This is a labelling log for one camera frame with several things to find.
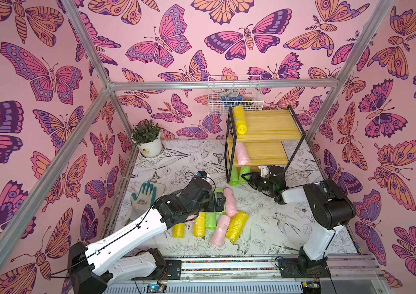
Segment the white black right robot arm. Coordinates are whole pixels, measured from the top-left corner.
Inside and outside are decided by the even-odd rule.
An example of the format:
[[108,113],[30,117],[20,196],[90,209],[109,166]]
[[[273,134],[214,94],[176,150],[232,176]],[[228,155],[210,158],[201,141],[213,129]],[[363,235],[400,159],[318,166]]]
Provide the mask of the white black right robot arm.
[[269,176],[250,172],[241,176],[251,188],[272,198],[279,205],[308,203],[316,224],[308,241],[299,249],[298,260],[287,269],[286,259],[279,258],[282,277],[293,274],[301,278],[328,274],[327,255],[329,247],[338,234],[356,217],[356,207],[333,180],[322,180],[299,186],[287,186],[285,171],[272,166]]

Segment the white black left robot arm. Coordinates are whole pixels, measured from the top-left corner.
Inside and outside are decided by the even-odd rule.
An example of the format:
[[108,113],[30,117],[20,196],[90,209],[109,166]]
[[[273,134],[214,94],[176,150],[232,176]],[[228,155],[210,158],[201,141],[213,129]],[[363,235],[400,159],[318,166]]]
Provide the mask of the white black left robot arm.
[[70,247],[68,278],[76,294],[102,294],[120,281],[162,277],[165,260],[156,249],[128,257],[140,244],[177,224],[196,219],[200,213],[221,213],[226,197],[215,192],[208,181],[193,178],[181,190],[163,195],[137,220],[110,236],[85,245]]

